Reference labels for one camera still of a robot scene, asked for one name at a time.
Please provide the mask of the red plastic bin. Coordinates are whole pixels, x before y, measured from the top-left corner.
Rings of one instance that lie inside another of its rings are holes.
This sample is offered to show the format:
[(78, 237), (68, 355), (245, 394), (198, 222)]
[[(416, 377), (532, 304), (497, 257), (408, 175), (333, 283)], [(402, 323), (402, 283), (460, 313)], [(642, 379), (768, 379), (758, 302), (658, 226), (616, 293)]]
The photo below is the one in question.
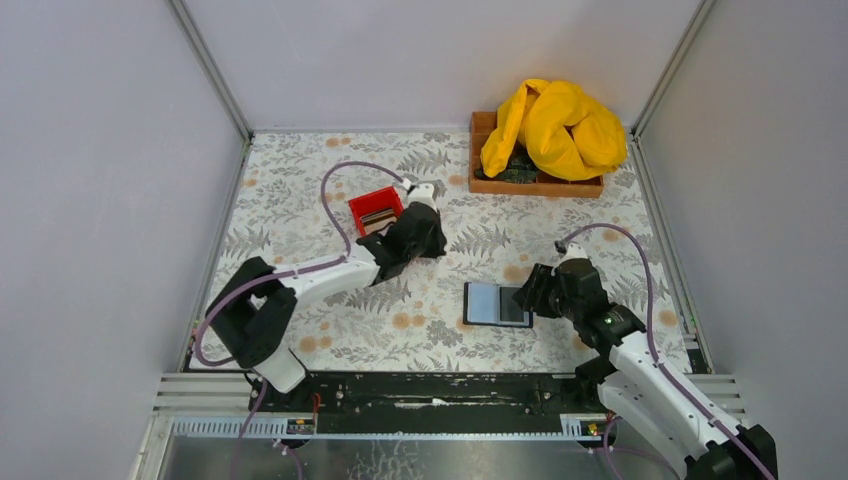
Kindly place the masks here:
[(396, 212), (397, 220), (403, 212), (404, 207), (401, 199), (394, 187), (385, 187), (359, 197), (355, 197), (348, 201), (351, 214), (354, 219), (356, 229), (361, 237), (362, 225), (360, 219), (372, 212), (391, 208)]

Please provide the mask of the grey metallic card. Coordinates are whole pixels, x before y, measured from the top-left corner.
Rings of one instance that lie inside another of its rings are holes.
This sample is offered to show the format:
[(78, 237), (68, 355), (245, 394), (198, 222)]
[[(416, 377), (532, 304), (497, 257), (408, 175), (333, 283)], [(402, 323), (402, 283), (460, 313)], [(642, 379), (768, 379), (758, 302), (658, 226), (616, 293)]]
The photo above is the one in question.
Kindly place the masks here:
[(532, 313), (525, 311), (522, 305), (514, 299), (518, 287), (501, 286), (499, 292), (498, 322), (501, 325), (515, 328), (525, 328), (532, 325)]

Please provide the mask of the black card holder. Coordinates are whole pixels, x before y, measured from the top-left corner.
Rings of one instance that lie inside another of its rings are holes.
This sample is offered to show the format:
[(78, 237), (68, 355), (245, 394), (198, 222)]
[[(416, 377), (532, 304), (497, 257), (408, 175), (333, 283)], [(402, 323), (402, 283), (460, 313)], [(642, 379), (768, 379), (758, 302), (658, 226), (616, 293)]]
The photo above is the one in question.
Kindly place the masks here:
[[(498, 322), (498, 290), (501, 286), (512, 285), (466, 282), (463, 290), (462, 323), (469, 326), (515, 328), (501, 325)], [(530, 327), (516, 329), (532, 328), (534, 323), (533, 313), (532, 316), (532, 325)]]

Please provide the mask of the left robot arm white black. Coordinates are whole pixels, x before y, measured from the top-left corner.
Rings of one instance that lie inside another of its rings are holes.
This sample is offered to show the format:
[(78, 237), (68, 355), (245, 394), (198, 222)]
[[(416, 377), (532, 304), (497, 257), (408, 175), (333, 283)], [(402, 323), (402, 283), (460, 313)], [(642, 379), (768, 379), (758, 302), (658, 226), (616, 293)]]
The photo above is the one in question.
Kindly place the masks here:
[(391, 280), (419, 258), (445, 254), (440, 213), (413, 202), (385, 232), (356, 240), (341, 258), (287, 270), (274, 269), (260, 257), (248, 259), (207, 309), (204, 321), (232, 361), (288, 393), (307, 376), (284, 345), (295, 313), (329, 296)]

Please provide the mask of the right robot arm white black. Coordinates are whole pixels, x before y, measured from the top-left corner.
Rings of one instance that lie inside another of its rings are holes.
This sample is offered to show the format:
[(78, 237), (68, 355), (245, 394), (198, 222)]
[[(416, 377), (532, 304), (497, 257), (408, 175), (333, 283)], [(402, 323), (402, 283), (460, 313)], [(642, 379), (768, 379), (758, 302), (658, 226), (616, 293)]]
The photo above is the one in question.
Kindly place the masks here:
[(572, 322), (598, 354), (575, 370), (586, 394), (630, 424), (681, 478), (777, 478), (773, 437), (761, 425), (742, 425), (670, 364), (643, 321), (609, 300), (590, 260), (537, 264), (513, 298), (525, 311)]

